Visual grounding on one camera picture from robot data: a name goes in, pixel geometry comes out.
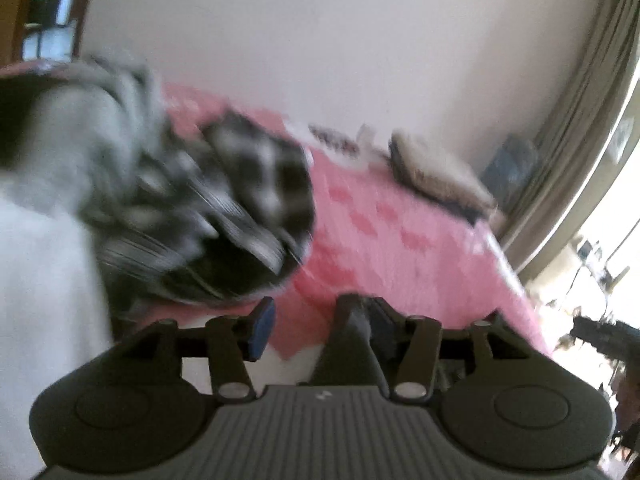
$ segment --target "white wall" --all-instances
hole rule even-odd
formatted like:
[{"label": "white wall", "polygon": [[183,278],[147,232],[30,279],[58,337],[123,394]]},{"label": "white wall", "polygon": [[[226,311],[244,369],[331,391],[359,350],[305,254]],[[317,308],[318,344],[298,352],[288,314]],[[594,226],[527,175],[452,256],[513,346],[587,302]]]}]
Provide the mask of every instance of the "white wall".
[{"label": "white wall", "polygon": [[402,126],[481,169],[539,129],[596,3],[92,0],[83,47],[134,47],[167,79],[350,134]]}]

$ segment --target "pile of clothes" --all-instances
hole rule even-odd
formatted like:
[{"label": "pile of clothes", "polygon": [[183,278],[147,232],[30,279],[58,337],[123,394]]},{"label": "pile of clothes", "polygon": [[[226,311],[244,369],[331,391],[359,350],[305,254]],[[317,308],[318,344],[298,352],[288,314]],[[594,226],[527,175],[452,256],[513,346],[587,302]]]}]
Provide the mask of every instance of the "pile of clothes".
[{"label": "pile of clothes", "polygon": [[178,138],[138,60],[90,56],[0,79],[0,130],[10,199],[90,229],[112,314],[148,296],[261,297],[310,250],[303,149],[231,111],[200,139]]}]

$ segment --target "bed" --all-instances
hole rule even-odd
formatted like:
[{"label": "bed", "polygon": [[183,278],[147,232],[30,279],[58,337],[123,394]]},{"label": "bed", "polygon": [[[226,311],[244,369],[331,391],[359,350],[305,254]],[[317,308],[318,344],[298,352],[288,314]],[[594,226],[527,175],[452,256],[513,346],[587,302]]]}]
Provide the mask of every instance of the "bed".
[{"label": "bed", "polygon": [[[285,362],[321,345],[335,298],[349,291],[382,296],[395,309],[434,317],[446,328],[467,326],[498,309],[535,348],[546,352],[537,316],[484,221],[471,227],[396,184],[375,157],[334,152],[308,128],[279,114],[242,109],[225,98],[175,84],[166,85],[165,100],[182,136],[197,135],[197,124],[233,107],[277,134],[293,136],[312,155],[314,241],[306,264],[286,288],[273,294],[278,315],[270,351],[276,360]],[[242,314],[249,307],[231,312]],[[205,307],[160,304],[144,323],[172,317],[183,326],[201,326],[217,314]]]}]

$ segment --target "curtain fold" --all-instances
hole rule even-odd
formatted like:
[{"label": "curtain fold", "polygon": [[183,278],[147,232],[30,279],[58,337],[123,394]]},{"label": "curtain fold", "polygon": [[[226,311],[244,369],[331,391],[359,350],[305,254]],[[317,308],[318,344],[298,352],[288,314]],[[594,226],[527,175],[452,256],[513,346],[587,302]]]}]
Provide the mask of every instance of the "curtain fold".
[{"label": "curtain fold", "polygon": [[635,84],[639,22],[640,0],[601,1],[580,65],[534,139],[541,166],[500,240],[516,272],[551,238],[604,154]]}]

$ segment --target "white cloth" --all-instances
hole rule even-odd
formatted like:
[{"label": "white cloth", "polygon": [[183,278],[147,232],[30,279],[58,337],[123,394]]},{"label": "white cloth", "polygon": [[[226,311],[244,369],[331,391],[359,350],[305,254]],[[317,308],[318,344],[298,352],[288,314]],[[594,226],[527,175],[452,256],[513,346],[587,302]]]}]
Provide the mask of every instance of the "white cloth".
[{"label": "white cloth", "polygon": [[44,467],[29,430],[36,396],[110,345],[90,237],[71,216],[0,196],[0,479]]}]

